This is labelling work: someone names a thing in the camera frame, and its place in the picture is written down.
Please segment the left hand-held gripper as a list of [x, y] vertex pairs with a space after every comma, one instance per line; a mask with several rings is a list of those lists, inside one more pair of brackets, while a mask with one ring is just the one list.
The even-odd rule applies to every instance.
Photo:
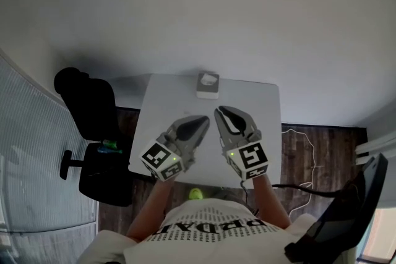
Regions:
[[195, 163], [195, 150], [208, 129], [208, 116], [188, 116], [172, 123], [168, 131], [149, 141], [140, 154], [145, 167], [159, 180], [186, 172]]

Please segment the black bag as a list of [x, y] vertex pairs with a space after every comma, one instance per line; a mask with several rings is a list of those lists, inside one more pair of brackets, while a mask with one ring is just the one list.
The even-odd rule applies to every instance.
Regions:
[[334, 264], [356, 247], [366, 232], [381, 196], [388, 167], [383, 154], [372, 157], [348, 181], [306, 233], [285, 247], [292, 263]]

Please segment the black office chair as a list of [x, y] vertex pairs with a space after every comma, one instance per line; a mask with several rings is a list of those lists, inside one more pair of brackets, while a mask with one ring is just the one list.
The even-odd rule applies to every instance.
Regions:
[[[80, 167], [79, 190], [100, 203], [127, 207], [132, 203], [132, 173], [128, 169], [132, 138], [120, 131], [111, 85], [92, 79], [80, 70], [68, 67], [54, 78], [54, 88], [61, 95], [77, 129], [89, 141], [83, 159], [72, 159], [66, 150], [59, 175], [67, 179], [71, 167]], [[97, 152], [103, 140], [117, 141], [122, 154]]]

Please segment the white wall pipes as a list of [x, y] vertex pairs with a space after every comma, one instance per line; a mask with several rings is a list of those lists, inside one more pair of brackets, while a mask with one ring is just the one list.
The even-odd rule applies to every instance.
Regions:
[[355, 148], [356, 165], [366, 164], [369, 159], [383, 154], [387, 159], [396, 159], [396, 131], [368, 141]]

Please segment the dark grey trousers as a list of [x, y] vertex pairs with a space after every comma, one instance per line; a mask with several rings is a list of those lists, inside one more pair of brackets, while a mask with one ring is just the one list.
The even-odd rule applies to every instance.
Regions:
[[242, 198], [239, 198], [235, 193], [230, 190], [219, 189], [215, 191], [211, 197], [220, 200], [236, 202], [245, 206], [250, 212], [254, 211]]

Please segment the person's left forearm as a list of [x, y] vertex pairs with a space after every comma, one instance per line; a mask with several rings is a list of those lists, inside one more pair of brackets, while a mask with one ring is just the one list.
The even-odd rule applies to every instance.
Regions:
[[126, 236], [139, 243], [155, 233], [164, 219], [164, 211], [171, 190], [174, 187], [174, 178], [165, 182], [157, 181], [144, 203], [139, 214], [135, 217]]

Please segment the person's right forearm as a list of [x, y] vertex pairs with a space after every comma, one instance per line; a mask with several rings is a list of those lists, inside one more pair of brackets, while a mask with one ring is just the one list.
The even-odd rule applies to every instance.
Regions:
[[276, 196], [267, 175], [255, 177], [252, 183], [260, 219], [278, 228], [287, 229], [291, 225], [290, 218]]

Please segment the white printed t-shirt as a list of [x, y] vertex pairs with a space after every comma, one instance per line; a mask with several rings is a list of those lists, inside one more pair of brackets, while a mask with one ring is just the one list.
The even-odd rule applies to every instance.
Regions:
[[297, 242], [314, 221], [304, 215], [280, 229], [236, 202], [188, 200], [142, 242], [99, 232], [77, 264], [291, 264], [285, 247]]

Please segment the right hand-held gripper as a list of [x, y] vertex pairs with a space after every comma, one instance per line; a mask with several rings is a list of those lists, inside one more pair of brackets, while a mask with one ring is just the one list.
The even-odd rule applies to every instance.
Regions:
[[[261, 132], [252, 116], [231, 106], [219, 106], [214, 111], [214, 118], [221, 138], [222, 154], [239, 178], [250, 180], [265, 174], [269, 159], [260, 140]], [[238, 145], [243, 140], [250, 143]]]

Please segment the grey window blinds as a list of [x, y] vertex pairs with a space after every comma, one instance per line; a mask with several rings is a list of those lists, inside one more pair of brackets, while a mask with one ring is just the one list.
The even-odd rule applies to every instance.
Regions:
[[64, 152], [82, 159], [88, 142], [70, 112], [0, 56], [0, 218], [9, 232], [91, 223], [97, 204], [79, 191], [80, 171], [59, 176]]

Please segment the white and grey tissue box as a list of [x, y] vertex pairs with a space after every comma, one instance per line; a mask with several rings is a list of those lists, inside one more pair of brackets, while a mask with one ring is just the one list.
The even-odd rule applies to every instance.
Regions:
[[220, 85], [220, 76], [218, 74], [211, 74], [217, 77], [217, 82], [212, 86], [205, 86], [202, 85], [200, 80], [202, 75], [207, 72], [201, 72], [197, 78], [197, 85], [196, 85], [196, 95], [198, 98], [201, 99], [210, 99], [210, 100], [217, 100], [219, 97], [219, 85]]

